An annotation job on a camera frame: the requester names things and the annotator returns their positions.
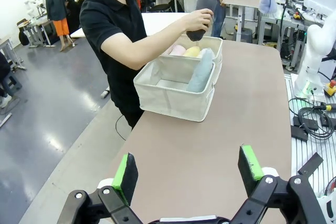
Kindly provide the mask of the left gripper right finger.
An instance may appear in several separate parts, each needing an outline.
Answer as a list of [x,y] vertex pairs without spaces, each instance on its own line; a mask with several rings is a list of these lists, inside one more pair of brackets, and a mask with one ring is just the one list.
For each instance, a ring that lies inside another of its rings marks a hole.
[[238,168],[248,198],[231,223],[260,223],[269,208],[278,209],[286,223],[326,223],[307,177],[296,175],[285,181],[266,175],[250,145],[240,146]]

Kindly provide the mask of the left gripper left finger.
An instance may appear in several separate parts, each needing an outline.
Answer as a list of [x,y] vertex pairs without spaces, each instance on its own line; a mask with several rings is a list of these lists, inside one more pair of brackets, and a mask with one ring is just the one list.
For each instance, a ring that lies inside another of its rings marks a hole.
[[99,223],[109,218],[114,223],[142,223],[131,209],[138,180],[133,154],[124,154],[113,182],[97,188],[91,194],[72,191],[63,206],[58,223]]

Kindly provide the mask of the person's right hand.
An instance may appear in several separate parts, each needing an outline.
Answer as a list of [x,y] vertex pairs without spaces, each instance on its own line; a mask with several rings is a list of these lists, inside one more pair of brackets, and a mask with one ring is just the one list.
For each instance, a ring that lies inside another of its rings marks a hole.
[[213,11],[205,8],[195,10],[182,18],[183,29],[187,31],[207,31],[212,22]]

